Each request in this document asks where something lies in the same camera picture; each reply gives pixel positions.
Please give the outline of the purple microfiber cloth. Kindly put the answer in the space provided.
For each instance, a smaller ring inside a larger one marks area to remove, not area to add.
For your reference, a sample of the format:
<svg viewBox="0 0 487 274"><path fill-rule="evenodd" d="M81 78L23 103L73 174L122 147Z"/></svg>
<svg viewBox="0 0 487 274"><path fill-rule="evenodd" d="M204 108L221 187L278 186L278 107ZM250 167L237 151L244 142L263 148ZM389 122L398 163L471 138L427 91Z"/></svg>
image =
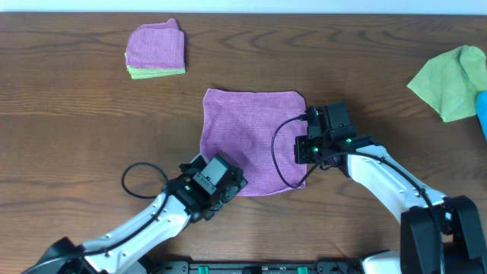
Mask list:
<svg viewBox="0 0 487 274"><path fill-rule="evenodd" d="M237 92L209 88L202 100L204 119L200 153L224 152L237 162L248 181L240 196L268 196L289 191L307 173L294 161L294 139L307 133L306 123L284 121L306 110L296 91Z"/></svg>

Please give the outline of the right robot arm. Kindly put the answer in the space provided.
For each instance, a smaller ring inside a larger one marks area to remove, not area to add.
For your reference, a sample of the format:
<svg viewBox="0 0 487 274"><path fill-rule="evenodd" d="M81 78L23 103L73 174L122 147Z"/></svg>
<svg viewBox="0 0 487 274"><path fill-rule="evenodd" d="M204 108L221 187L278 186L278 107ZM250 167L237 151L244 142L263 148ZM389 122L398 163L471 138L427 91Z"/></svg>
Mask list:
<svg viewBox="0 0 487 274"><path fill-rule="evenodd" d="M400 250L362 259L364 273L486 274L486 243L475 203L449 197L397 163L370 135L358 135L344 103L309 107L295 159L336 167L369 190L400 225Z"/></svg>

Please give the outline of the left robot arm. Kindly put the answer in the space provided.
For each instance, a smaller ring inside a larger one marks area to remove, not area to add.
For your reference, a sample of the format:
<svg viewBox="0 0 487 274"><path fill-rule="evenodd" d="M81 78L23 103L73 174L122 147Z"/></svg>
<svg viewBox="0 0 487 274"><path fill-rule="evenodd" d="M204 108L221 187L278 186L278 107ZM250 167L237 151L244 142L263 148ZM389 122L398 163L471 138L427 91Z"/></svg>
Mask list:
<svg viewBox="0 0 487 274"><path fill-rule="evenodd" d="M118 228L74 245L56 241L28 273L124 273L148 251L177 236L188 225L210 220L246 185L244 172L222 153L198 154L166 179L151 204Z"/></svg>

